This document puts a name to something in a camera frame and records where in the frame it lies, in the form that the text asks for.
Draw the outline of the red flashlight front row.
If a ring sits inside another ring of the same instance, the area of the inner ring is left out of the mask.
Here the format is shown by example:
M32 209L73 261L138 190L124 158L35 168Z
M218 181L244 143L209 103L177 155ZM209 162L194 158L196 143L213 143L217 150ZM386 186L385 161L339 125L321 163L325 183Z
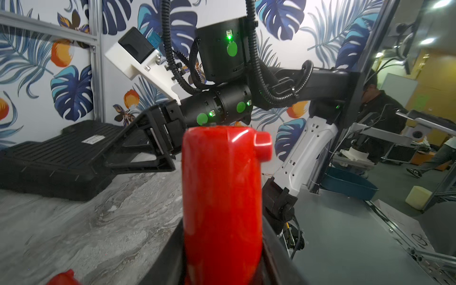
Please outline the red flashlight front row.
M195 127L182 146L186 284L248 285L262 254L261 164L269 133Z

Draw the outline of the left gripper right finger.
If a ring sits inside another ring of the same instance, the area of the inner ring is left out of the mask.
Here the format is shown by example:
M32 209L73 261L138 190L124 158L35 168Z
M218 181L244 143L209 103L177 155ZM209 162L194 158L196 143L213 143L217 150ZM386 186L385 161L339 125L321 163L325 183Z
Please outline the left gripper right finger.
M262 218L261 284L310 284L290 259L285 247L280 243L265 217Z

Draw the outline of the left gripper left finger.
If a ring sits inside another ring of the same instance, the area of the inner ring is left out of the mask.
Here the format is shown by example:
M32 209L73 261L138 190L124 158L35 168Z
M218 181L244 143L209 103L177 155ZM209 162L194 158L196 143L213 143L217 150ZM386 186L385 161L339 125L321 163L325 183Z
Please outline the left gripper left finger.
M139 285L184 285L184 226L181 219L158 258Z

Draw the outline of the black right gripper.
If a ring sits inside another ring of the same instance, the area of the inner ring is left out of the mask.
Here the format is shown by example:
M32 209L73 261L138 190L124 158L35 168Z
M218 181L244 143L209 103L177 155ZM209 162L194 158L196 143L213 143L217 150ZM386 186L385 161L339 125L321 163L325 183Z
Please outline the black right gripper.
M144 153L157 158L179 153L188 128L249 123L253 109L247 85L228 84L182 100L170 101L141 112L104 150L105 168L114 174L173 172L169 157L125 163Z

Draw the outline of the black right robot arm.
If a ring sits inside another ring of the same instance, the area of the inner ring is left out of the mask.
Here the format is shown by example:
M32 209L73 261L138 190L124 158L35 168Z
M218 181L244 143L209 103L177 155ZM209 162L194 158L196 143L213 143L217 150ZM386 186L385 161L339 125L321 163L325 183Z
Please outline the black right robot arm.
M352 100L359 75L315 69L311 61L305 61L300 70L275 74L259 57L255 28L250 17L199 28L185 57L173 49L171 25L166 23L161 36L166 65L159 63L159 50L131 28L105 56L129 79L143 76L168 102L142 111L103 157L119 152L132 133L144 131L148 145L128 151L151 151L156 158L110 164L108 169L116 174L172 172L187 129L236 121L248 124L255 107L270 110L308 101L309 118L302 133L262 189L264 215L274 231L281 232L294 216L301 187L318 173L324 147L346 125L346 104Z

